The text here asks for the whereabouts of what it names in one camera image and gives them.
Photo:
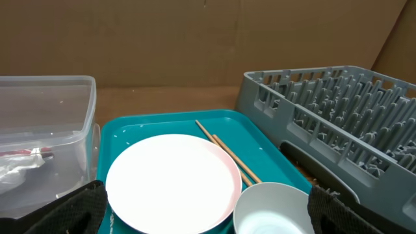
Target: plastic bin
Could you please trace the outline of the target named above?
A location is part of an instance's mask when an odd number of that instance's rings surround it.
[[[277,146],[330,169],[362,205],[416,231],[415,90],[354,66],[253,71],[237,109]]]
[[[24,216],[95,179],[95,106],[93,77],[0,77],[0,217]]]

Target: pair of chopsticks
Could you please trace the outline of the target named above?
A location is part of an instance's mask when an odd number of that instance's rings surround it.
[[[222,140],[217,136],[217,135],[211,135],[204,127],[203,125],[195,120],[196,124],[198,124],[198,126],[200,127],[200,129],[203,131],[203,133],[205,133],[205,135],[208,137],[208,139],[216,144],[217,146],[220,146],[222,149],[224,149],[233,159],[234,161],[256,182],[256,183],[261,183],[261,180],[254,174],[253,171],[251,171],[247,165],[245,165],[241,159],[239,159],[235,153],[233,153],[223,142]],[[244,181],[244,183],[247,185],[247,187],[250,187],[253,185],[253,183],[250,181],[250,179],[248,179],[247,175],[244,174],[241,170],[240,170],[240,174],[241,174],[241,179]]]

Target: plastic dish rack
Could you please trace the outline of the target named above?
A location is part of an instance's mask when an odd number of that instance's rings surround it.
[[[237,109],[340,177],[361,204],[416,230],[416,86],[354,66],[244,74]]]

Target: teal tray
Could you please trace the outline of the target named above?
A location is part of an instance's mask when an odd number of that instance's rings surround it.
[[[195,120],[199,120],[211,134],[218,135],[262,181],[285,183],[309,194],[311,184],[307,179],[245,115],[233,110],[126,116],[112,120],[104,126],[101,134],[97,179],[105,183],[107,172],[117,156],[145,138],[179,133],[207,139]],[[233,232],[229,217],[209,233]],[[130,234],[138,231],[124,224],[109,205],[98,233]]]

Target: white plate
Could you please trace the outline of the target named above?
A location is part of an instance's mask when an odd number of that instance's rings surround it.
[[[308,195],[281,183],[260,183],[247,188],[233,213],[238,234],[313,234],[307,213]]]
[[[133,144],[113,162],[106,190],[112,210],[144,233],[201,233],[232,212],[241,193],[237,165],[213,143],[160,135]]]

